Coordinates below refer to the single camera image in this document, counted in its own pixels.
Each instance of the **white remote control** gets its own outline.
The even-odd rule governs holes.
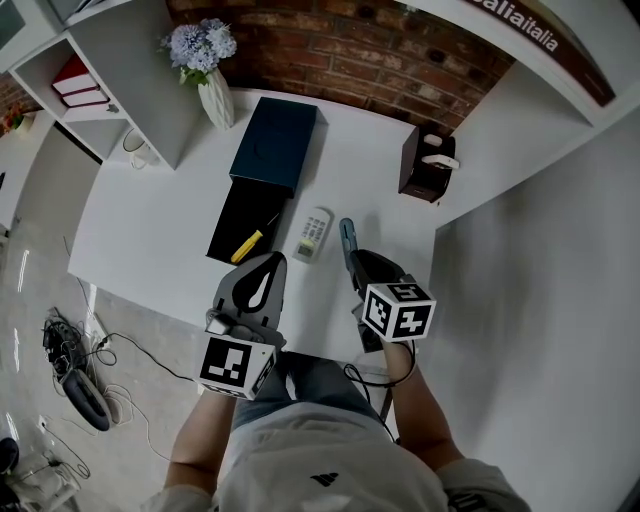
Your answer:
[[[322,208],[311,210],[304,220],[302,234],[296,244],[293,257],[304,263],[311,263],[320,250],[320,245],[329,231],[330,223],[331,215],[327,211]]]

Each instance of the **black box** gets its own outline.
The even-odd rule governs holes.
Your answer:
[[[287,194],[287,188],[281,185],[246,178],[233,180],[207,256],[231,263],[231,256],[256,230],[260,230],[263,237],[245,259],[269,252],[280,219],[269,226],[267,223],[280,214]]]
[[[292,198],[317,110],[313,105],[261,98],[229,175],[281,185]]]
[[[262,238],[240,263],[271,250],[285,201],[298,185],[317,110],[292,101],[260,99],[229,172],[233,184],[208,257],[231,263],[257,230]]]

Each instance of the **blue flower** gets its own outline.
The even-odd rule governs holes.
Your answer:
[[[184,66],[198,51],[205,32],[198,25],[180,25],[171,34],[170,56],[174,66]]]
[[[211,43],[213,51],[219,58],[226,59],[236,53],[238,47],[236,40],[231,36],[228,25],[210,28],[206,35],[207,41]]]
[[[189,59],[187,67],[197,71],[202,71],[203,73],[208,73],[218,65],[218,61],[219,59],[215,52],[206,45],[203,45]]]

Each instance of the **white cup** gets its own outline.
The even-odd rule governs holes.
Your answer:
[[[129,153],[129,163],[134,169],[143,169],[146,165],[154,165],[158,160],[149,144],[145,142],[135,128],[129,130],[122,141],[123,149]]]

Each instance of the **floor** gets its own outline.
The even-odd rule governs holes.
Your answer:
[[[38,416],[47,417],[48,428],[91,470],[91,478],[80,482],[79,509],[129,511],[138,510],[161,488],[167,468],[167,462],[148,446],[144,418],[136,411],[133,421],[96,436],[54,390],[42,348],[41,329],[49,308],[57,307],[72,322],[86,317],[80,284],[67,273],[65,240],[72,248],[97,171],[94,161],[52,130],[29,176],[18,207],[19,221],[0,258],[0,437],[18,437],[21,456],[49,448],[75,465],[73,454],[37,430]],[[190,373],[190,346],[201,332],[198,327],[103,290],[97,291],[94,309],[107,331],[133,337],[175,372]],[[198,399],[196,386],[157,367],[128,341],[116,339],[113,348],[116,366],[98,365],[101,389],[109,384],[124,386],[149,419],[154,449],[169,456]],[[374,396],[378,408],[383,398]],[[110,405],[117,416],[118,407]],[[122,415],[123,421],[129,418],[128,407]]]

